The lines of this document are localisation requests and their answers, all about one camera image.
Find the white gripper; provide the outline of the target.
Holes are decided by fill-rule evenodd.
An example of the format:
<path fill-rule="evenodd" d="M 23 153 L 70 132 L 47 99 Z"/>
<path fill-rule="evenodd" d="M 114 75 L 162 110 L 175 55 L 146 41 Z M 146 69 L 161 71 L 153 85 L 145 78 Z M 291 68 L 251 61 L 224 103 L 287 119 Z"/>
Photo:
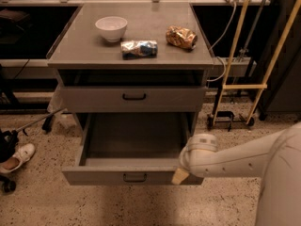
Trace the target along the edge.
<path fill-rule="evenodd" d="M 179 166 L 175 170 L 171 183 L 180 185 L 189 174 L 202 177 L 207 166 L 205 160 L 217 152 L 217 138 L 211 134 L 197 134 L 190 137 L 182 148 Z"/>

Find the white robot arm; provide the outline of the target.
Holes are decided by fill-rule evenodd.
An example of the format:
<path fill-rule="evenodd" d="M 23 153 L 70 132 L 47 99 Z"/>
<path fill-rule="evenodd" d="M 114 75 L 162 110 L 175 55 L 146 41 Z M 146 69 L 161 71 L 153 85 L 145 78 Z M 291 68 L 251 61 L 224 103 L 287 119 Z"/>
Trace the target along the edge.
<path fill-rule="evenodd" d="M 301 123 L 222 151 L 211 134 L 190 137 L 172 183 L 189 175 L 260 177 L 255 225 L 301 226 Z"/>

